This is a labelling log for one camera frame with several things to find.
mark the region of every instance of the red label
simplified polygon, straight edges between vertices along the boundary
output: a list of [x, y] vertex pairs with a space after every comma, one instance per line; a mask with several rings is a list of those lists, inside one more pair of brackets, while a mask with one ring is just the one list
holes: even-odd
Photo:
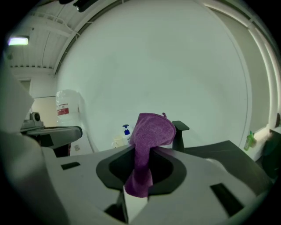
[[58, 110], [58, 116], [64, 115], [64, 114], [69, 114], [68, 108]]

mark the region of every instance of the purple cloth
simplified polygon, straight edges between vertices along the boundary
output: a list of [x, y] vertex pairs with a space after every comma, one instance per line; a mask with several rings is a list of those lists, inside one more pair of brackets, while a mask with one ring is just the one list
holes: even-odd
[[164, 116], [141, 113], [131, 136], [130, 144], [135, 145], [135, 167], [129, 176], [125, 190], [135, 197], [147, 197], [148, 188], [153, 185], [148, 167], [150, 148], [172, 143], [176, 129]]

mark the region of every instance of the white ceiling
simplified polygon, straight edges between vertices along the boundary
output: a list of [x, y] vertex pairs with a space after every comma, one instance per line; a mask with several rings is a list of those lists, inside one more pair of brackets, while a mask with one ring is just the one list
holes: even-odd
[[80, 13], [73, 3], [61, 5], [56, 1], [32, 9], [13, 32], [17, 36], [29, 36], [29, 44], [9, 46], [6, 50], [8, 65], [16, 70], [36, 68], [38, 71], [42, 68], [55, 73], [62, 52], [68, 45], [65, 44], [75, 38], [75, 33], [79, 31], [77, 26], [81, 26], [91, 10]]

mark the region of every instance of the ceiling light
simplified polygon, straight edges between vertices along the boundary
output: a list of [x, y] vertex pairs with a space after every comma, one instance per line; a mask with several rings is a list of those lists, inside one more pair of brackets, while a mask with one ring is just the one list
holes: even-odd
[[8, 42], [8, 45], [27, 45], [27, 44], [28, 44], [27, 37], [11, 37]]

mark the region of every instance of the soap dispenser bottle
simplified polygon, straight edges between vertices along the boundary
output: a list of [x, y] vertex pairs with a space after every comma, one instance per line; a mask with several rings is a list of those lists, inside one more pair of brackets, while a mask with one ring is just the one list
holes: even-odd
[[123, 127], [125, 128], [124, 135], [123, 135], [123, 141], [124, 141], [125, 145], [130, 144], [130, 139], [131, 139], [131, 135], [132, 135], [130, 133], [129, 129], [127, 128], [128, 126], [129, 126], [128, 124], [123, 125]]

